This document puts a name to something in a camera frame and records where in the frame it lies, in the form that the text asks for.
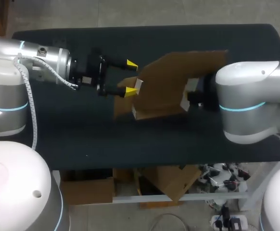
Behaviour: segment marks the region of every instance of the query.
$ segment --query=cardboard flap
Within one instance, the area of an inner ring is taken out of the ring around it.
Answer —
[[[189,78],[199,78],[226,64],[225,51],[191,51],[169,53],[143,68],[143,81],[134,97],[136,110],[165,109],[177,106]]]
[[[201,171],[194,165],[147,167],[141,174],[156,188],[177,202],[190,186],[198,179]]]

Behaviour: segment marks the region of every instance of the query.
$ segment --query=black table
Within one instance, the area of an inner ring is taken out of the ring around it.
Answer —
[[[271,25],[50,29],[17,32],[13,38],[65,46],[78,60],[85,60],[91,47],[100,47],[139,66],[171,51],[228,50],[229,64],[280,60],[280,38]],[[111,70],[108,82],[116,84],[133,75]],[[113,97],[98,97],[94,89],[71,91],[32,81],[32,90],[37,151],[51,169],[280,161],[277,137],[251,145],[231,143],[223,134],[219,113],[190,110],[188,120],[178,116],[148,121],[134,121],[130,115],[114,122]],[[31,145],[31,124],[10,140]]]

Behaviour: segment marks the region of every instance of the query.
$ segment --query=power strip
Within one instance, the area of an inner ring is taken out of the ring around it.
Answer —
[[[245,215],[231,215],[230,217],[240,219],[241,220],[242,231],[248,231],[248,221],[247,221],[247,218],[246,218]],[[210,226],[216,231],[219,231],[219,228],[217,228],[216,225],[215,225],[215,222],[218,219],[222,221],[222,215],[221,216],[219,216],[219,215],[212,216],[212,219],[209,222]],[[222,231],[228,231],[228,228],[227,227],[222,227]]]

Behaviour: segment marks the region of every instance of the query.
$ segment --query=white cable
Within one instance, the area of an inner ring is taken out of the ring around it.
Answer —
[[[183,225],[185,231],[189,230],[187,224],[179,216],[172,214],[172,213],[164,213],[164,214],[158,215],[157,217],[154,218],[153,223],[152,223],[151,227],[149,228],[149,231],[153,231],[154,228],[156,227],[156,225],[160,222],[161,218],[163,218],[164,216],[171,216],[171,217],[176,218]]]
[[[72,84],[65,79],[63,79],[51,66],[49,66],[45,61],[36,58],[36,57],[30,57],[30,56],[23,56],[21,53],[19,53],[13,60],[14,66],[18,69],[20,72],[24,83],[25,87],[28,93],[28,101],[30,105],[30,110],[31,110],[31,116],[32,116],[32,125],[33,125],[33,142],[32,142],[32,149],[35,150],[37,142],[38,142],[38,124],[37,124],[37,119],[36,119],[36,112],[35,112],[35,106],[34,106],[34,100],[33,100],[33,95],[32,95],[32,90],[29,82],[29,78],[26,75],[25,71],[23,70],[23,66],[21,66],[18,62],[20,59],[27,59],[27,60],[32,60],[34,62],[38,62],[42,64],[44,67],[46,67],[56,78],[58,78],[64,85],[68,86],[69,88],[76,90],[78,88],[77,84]]]
[[[32,117],[32,125],[33,125],[33,142],[32,142],[32,149],[35,150],[37,142],[38,142],[38,123],[36,120],[36,113],[35,113],[35,106],[34,106],[34,100],[33,100],[33,95],[32,95],[32,90],[29,82],[29,78],[26,75],[25,71],[23,70],[23,66],[18,63],[19,57],[17,56],[13,63],[14,66],[18,69],[20,72],[24,83],[26,87],[26,91],[28,93],[28,101],[30,105],[30,111],[31,111],[31,117]]]

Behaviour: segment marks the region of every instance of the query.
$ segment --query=gray floor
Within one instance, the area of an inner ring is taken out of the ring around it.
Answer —
[[[269,23],[280,35],[280,0],[15,0],[7,36],[46,28],[237,23]],[[140,210],[136,204],[72,206],[72,231],[145,231],[162,213],[179,215],[191,230],[211,230],[212,210],[198,201],[150,210]],[[258,214],[259,206],[246,213],[254,225]],[[183,229],[166,218],[156,230]]]

